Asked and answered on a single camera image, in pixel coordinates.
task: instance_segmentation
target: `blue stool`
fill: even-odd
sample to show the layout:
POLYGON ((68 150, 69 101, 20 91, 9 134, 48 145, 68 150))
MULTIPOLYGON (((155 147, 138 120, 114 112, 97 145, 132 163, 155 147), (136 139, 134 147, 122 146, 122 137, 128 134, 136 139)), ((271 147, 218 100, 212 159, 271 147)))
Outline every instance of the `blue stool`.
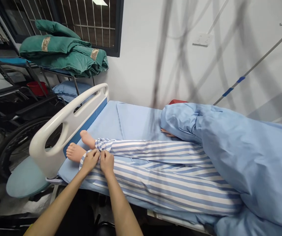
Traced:
POLYGON ((23 160, 10 175, 6 191, 14 198, 34 196, 47 189, 50 185, 46 176, 36 165, 31 156, 23 160))

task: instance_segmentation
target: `hospital bed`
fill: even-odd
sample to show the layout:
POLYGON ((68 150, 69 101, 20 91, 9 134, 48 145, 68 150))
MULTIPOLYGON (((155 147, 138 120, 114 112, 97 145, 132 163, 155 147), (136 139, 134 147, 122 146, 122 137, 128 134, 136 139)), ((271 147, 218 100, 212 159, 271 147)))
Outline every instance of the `hospital bed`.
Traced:
MULTIPOLYGON (((94 138, 170 140, 160 131, 160 115, 161 110, 110 101, 108 85, 99 84, 80 94, 48 121, 33 137, 29 152, 48 182, 56 186, 65 185, 71 182, 79 168, 78 163, 65 156, 68 145, 74 142, 89 149, 80 139, 81 130, 87 130, 94 138), (50 150, 45 150, 47 139, 61 123, 63 128, 59 140, 50 150)), ((104 188, 86 181, 81 188, 109 194, 104 188)), ((130 203, 148 209, 148 215, 152 217, 207 233, 203 225, 181 220, 171 211, 130 196, 126 198, 130 203)), ((202 218, 210 224, 216 220, 213 216, 198 215, 197 219, 202 218)))

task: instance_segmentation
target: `striped pajama pants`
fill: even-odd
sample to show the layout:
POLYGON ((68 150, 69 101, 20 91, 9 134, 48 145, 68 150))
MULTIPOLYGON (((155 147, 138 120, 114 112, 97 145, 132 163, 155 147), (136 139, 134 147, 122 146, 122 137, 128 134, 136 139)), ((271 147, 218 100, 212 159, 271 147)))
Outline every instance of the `striped pajama pants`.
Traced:
MULTIPOLYGON (((217 216, 241 209, 239 193, 219 175, 201 145, 100 138, 95 147, 115 156, 114 173, 127 196, 167 209, 217 216)), ((100 162, 86 180, 108 188, 100 162)))

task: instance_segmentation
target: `red bucket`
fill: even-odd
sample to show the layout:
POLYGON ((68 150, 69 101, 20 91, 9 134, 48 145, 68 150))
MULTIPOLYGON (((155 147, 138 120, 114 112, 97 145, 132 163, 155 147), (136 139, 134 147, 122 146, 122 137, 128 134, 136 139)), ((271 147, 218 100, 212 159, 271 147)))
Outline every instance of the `red bucket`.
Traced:
MULTIPOLYGON (((46 87, 46 83, 45 83, 45 82, 40 82, 40 83, 41 83, 41 86, 42 86, 44 92, 45 92, 46 94, 48 94, 48 90, 47 90, 47 87, 46 87)), ((44 96, 43 91, 41 90, 39 84, 38 84, 36 81, 29 82, 29 83, 27 84, 27 86, 30 87, 30 89, 32 90, 32 92, 34 93, 34 95, 39 96, 39 97, 44 96)))

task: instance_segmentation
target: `human hand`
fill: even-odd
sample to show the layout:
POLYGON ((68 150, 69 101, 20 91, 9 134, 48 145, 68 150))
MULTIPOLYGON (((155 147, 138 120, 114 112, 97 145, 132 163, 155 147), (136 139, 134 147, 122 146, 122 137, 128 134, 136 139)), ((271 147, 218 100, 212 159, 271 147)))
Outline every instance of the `human hand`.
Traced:
POLYGON ((114 163, 115 158, 108 151, 101 151, 100 154, 100 168, 103 171, 105 177, 107 178, 109 175, 114 173, 114 163))
POLYGON ((85 175, 88 175, 88 173, 96 166, 99 156, 100 152, 97 149, 87 153, 80 171, 85 172, 85 175))
POLYGON ((168 133, 165 129, 161 129, 163 133, 166 133, 167 137, 177 138, 175 135, 168 133))

